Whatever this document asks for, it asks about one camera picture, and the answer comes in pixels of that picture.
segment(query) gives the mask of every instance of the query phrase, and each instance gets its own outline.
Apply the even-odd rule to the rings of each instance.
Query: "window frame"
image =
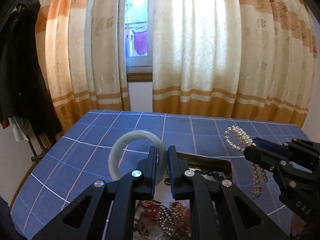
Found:
[[[128,82],[152,81],[154,0],[148,0],[148,55],[126,58]]]

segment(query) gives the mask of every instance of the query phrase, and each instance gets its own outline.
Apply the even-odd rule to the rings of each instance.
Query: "window sill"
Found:
[[[127,68],[127,82],[152,82],[152,66]]]

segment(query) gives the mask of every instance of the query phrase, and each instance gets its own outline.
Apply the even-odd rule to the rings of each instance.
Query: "robotic arm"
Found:
[[[254,142],[256,146],[244,151],[245,158],[273,173],[281,191],[280,201],[307,223],[296,239],[318,240],[320,144],[295,138],[283,146],[259,138]],[[289,239],[230,180],[215,182],[189,170],[187,161],[178,158],[174,146],[167,153],[172,196],[176,200],[190,200],[194,240]],[[154,196],[156,160],[157,150],[151,147],[148,158],[138,163],[137,170],[110,183],[95,181],[33,240],[100,240],[112,201],[104,240],[132,239],[136,200],[151,200]],[[298,170],[290,162],[312,173]]]

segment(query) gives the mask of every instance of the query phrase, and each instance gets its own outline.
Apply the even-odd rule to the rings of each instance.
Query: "pearl necklace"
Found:
[[[241,145],[243,145],[243,147],[237,146],[236,143],[232,142],[229,139],[229,133],[233,133],[235,135],[236,138],[238,138],[238,141]],[[226,143],[234,150],[237,150],[239,152],[244,152],[245,148],[247,148],[248,146],[252,145],[252,146],[256,146],[256,144],[252,141],[252,139],[250,139],[250,136],[247,135],[247,133],[239,128],[239,126],[231,126],[228,127],[228,130],[225,131],[225,139],[226,139]],[[252,166],[252,170],[253,170],[253,188],[254,188],[254,198],[258,198],[261,196],[261,183],[260,183],[260,179],[259,179],[259,172],[258,170],[260,170],[260,173],[262,175],[262,180],[263,182],[267,183],[268,182],[268,176],[266,171],[259,167],[257,164],[255,163],[251,163]]]

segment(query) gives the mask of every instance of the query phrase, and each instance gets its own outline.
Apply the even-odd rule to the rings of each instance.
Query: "checkered tablecloth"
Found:
[[[232,125],[243,128],[251,137],[282,144],[293,137],[308,137],[296,125],[274,122],[197,117],[160,113],[93,110],[84,115],[46,154],[22,187],[12,208],[17,230],[31,239],[66,205],[97,179],[111,181],[108,155],[117,139],[132,130],[148,130],[166,147],[177,151],[213,156],[231,161],[233,181],[253,197],[252,169],[241,153],[232,150],[224,140]],[[120,171],[135,170],[146,158],[151,142],[137,140],[123,152]],[[279,187],[271,173],[268,184],[262,184],[262,196],[255,203],[289,233],[292,212],[278,199]]]

